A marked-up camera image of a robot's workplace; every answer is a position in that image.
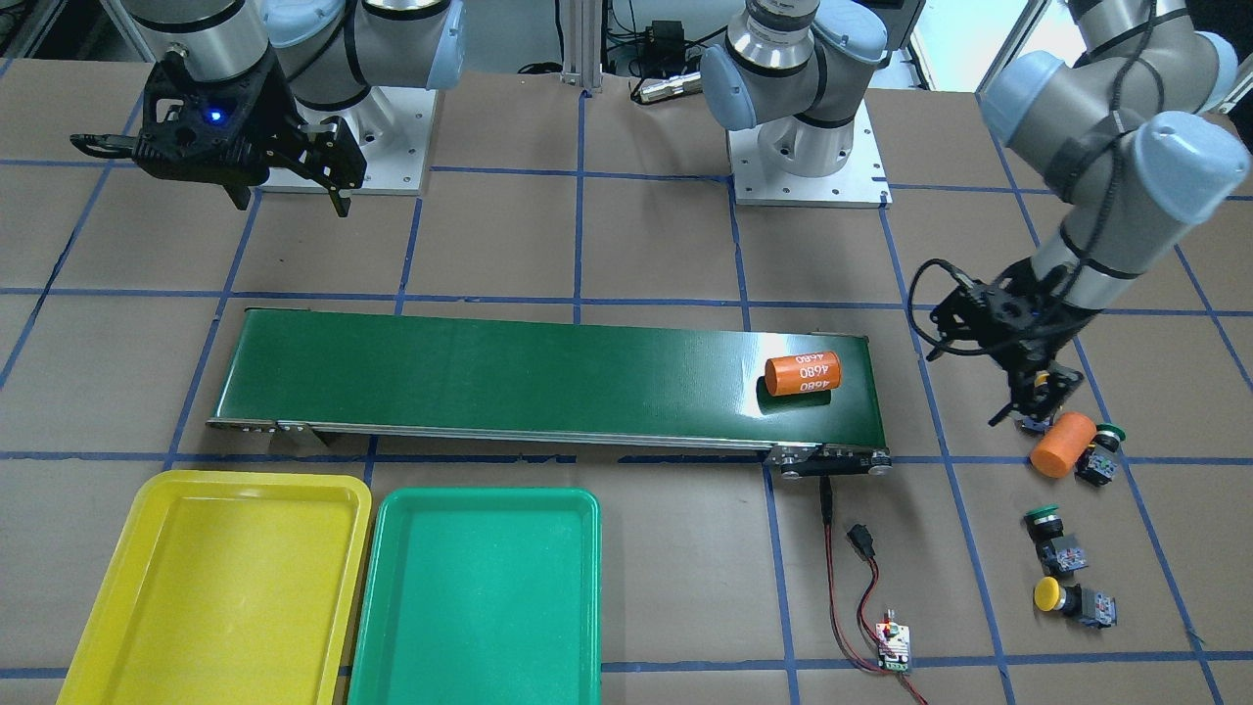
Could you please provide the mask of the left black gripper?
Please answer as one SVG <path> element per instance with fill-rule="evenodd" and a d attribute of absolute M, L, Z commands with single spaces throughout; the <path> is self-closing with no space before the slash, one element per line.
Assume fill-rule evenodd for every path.
<path fill-rule="evenodd" d="M 1011 414 L 1034 418 L 1037 383 L 1031 376 L 1042 369 L 1042 417 L 1056 414 L 1084 383 L 1078 369 L 1046 369 L 1078 336 L 1078 311 L 1048 289 L 1063 280 L 1063 272 L 1039 280 L 1030 264 L 1012 264 L 984 282 L 954 264 L 941 268 L 952 278 L 954 291 L 930 312 L 936 334 L 928 339 L 928 359 L 987 356 L 1011 376 L 1006 378 L 1007 402 L 991 416 L 989 427 Z"/>

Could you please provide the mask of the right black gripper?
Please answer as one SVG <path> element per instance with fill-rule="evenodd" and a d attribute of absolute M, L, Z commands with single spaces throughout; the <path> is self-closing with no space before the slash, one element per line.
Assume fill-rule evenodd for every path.
<path fill-rule="evenodd" d="M 142 118 L 132 162 L 157 178 L 223 187 L 238 212 L 251 208 L 251 188 L 274 167 L 326 189 L 340 218 L 365 180 L 367 162 L 348 121 L 304 120 L 274 54 L 221 81 L 194 80 L 189 60 L 168 54 L 147 79 Z"/>

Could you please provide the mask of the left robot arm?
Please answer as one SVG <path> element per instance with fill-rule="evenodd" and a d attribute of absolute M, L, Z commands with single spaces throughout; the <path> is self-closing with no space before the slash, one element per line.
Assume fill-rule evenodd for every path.
<path fill-rule="evenodd" d="M 1005 371 L 994 421 L 1046 421 L 1083 374 L 1058 353 L 1250 169 L 1239 139 L 1208 123 L 1234 84 L 1225 38 L 1195 30 L 1182 1 L 1071 1 L 1085 43 L 1074 66 L 1051 53 L 1007 63 L 981 98 L 984 124 L 1070 207 L 1055 235 L 994 280 L 942 258 L 954 280 L 918 338 L 928 357 L 987 356 Z M 855 1 L 748 1 L 704 50 L 707 106 L 729 131 L 756 130 L 799 177 L 845 165 L 855 111 L 888 58 L 888 31 Z"/>

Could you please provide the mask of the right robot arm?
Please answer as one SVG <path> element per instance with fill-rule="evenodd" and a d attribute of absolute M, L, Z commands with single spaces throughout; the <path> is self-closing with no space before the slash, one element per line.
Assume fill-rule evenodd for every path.
<path fill-rule="evenodd" d="M 461 1 L 127 1 L 154 54 L 134 136 L 99 147 L 165 180 L 416 197 L 440 91 L 464 69 Z"/>

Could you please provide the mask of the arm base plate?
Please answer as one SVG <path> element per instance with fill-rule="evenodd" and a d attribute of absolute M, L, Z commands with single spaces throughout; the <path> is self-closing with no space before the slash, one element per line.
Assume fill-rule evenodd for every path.
<path fill-rule="evenodd" d="M 367 162 L 365 180 L 353 195 L 420 197 L 439 98 L 439 90 L 372 86 L 353 106 L 337 106 L 332 113 L 320 103 L 297 104 L 312 123 L 332 115 L 348 121 Z"/>
<path fill-rule="evenodd" d="M 797 116 L 725 134 L 736 202 L 744 207 L 881 209 L 893 197 L 865 101 L 855 120 L 819 128 Z"/>

